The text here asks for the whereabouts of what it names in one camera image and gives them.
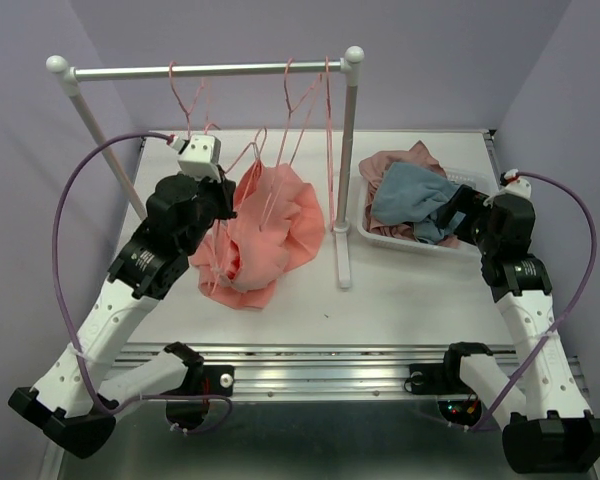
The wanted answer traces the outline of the blue denim skirt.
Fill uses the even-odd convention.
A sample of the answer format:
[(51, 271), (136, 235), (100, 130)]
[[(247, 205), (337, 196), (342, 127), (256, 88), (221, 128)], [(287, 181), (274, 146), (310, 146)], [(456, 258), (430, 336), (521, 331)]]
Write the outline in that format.
[(458, 213), (446, 228), (436, 225), (437, 210), (450, 200), (459, 186), (427, 168), (393, 163), (371, 201), (371, 218), (382, 226), (410, 226), (417, 242), (441, 245), (453, 237), (454, 229), (464, 218)]

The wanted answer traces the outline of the coral pink skirt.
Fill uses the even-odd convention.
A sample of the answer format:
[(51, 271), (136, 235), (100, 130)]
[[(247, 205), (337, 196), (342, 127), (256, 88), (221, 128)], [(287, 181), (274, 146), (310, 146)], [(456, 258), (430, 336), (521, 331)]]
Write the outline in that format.
[(267, 194), (260, 225), (279, 247), (276, 264), (282, 268), (278, 279), (318, 254), (325, 236), (322, 208), (312, 184), (303, 181), (289, 165), (266, 167), (261, 177)]

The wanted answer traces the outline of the dusty pink ruffled skirt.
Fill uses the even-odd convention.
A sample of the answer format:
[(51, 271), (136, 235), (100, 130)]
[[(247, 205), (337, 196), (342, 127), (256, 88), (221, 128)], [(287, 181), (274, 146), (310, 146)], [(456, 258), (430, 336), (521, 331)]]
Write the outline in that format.
[(367, 232), (430, 246), (459, 246), (454, 230), (461, 214), (445, 228), (435, 224), (437, 210), (459, 185), (448, 179), (423, 142), (408, 150), (379, 151), (359, 163), (359, 172), (367, 182), (363, 204)]

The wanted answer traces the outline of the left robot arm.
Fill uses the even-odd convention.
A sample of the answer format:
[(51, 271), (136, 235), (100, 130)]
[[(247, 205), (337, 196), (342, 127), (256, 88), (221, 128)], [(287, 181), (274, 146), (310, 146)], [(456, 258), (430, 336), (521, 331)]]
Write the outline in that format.
[(33, 386), (16, 389), (9, 406), (80, 459), (102, 448), (141, 402), (187, 402), (195, 420), (174, 428), (206, 431), (211, 403), (231, 402), (232, 388), (221, 380), (231, 367), (206, 369), (201, 354), (174, 342), (133, 370), (108, 373), (131, 334), (188, 270), (213, 224), (235, 218), (235, 189), (225, 176), (196, 180), (179, 173), (160, 180), (147, 199), (146, 219), (109, 267), (89, 315), (80, 327), (66, 324), (65, 351)]

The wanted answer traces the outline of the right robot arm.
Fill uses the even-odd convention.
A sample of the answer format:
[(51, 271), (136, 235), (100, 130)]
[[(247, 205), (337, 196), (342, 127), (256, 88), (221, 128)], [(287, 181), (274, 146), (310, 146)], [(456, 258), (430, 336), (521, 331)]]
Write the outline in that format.
[(472, 430), (493, 420), (517, 473), (585, 473), (600, 458), (600, 417), (572, 374), (553, 311), (552, 284), (529, 251), (536, 220), (531, 186), (509, 181), (492, 196), (462, 185), (436, 212), (436, 224), (461, 222), (455, 236), (478, 248), (481, 274), (511, 335), (518, 369), (506, 374), (482, 343), (456, 342), (437, 364), (412, 364), (414, 395), (473, 393), (485, 407)]

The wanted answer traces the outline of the white plastic basket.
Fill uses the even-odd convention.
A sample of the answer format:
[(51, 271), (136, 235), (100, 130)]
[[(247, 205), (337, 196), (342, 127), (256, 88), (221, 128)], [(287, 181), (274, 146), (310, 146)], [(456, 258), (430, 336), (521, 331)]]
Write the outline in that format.
[(373, 246), (450, 257), (475, 256), (477, 249), (453, 234), (462, 216), (447, 227), (435, 225), (437, 210), (459, 187), (483, 193), (494, 190), (485, 176), (458, 169), (444, 170), (404, 161), (360, 163), (358, 231)]

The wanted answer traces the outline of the white clothes rack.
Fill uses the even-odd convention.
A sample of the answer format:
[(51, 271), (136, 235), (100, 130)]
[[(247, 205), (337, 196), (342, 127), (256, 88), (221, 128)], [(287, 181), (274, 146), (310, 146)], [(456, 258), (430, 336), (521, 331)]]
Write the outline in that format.
[(64, 94), (71, 101), (92, 139), (98, 145), (105, 142), (104, 133), (84, 99), (80, 85), (85, 82), (141, 80), (174, 77), (211, 78), (230, 76), (255, 76), (276, 74), (309, 74), (339, 72), (346, 77), (344, 125), (341, 141), (338, 196), (335, 208), (333, 235), (335, 238), (336, 277), (338, 286), (347, 290), (352, 286), (347, 217), (352, 152), (355, 132), (356, 106), (360, 68), (365, 58), (359, 46), (349, 47), (342, 58), (334, 61), (290, 61), (288, 63), (247, 63), (220, 65), (181, 65), (122, 68), (78, 68), (71, 66), (60, 55), (46, 60), (46, 70), (54, 75)]

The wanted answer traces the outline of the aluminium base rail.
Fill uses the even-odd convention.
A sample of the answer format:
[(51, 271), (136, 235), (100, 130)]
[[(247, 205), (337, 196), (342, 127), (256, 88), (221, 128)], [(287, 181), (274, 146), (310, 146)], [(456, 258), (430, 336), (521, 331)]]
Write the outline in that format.
[(405, 387), (412, 364), (438, 364), (445, 345), (193, 344), (207, 365), (234, 367), (242, 403), (425, 400)]

